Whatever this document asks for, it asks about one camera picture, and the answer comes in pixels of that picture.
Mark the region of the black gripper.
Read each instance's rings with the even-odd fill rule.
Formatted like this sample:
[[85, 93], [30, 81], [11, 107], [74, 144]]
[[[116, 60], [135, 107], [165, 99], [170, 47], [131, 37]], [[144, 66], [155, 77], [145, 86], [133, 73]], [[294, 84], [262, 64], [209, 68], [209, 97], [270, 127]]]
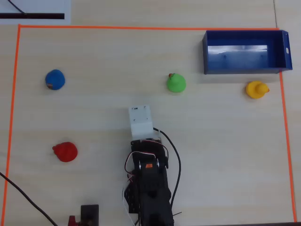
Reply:
[[135, 169], [169, 168], [169, 152], [160, 140], [144, 139], [131, 142], [130, 156]]

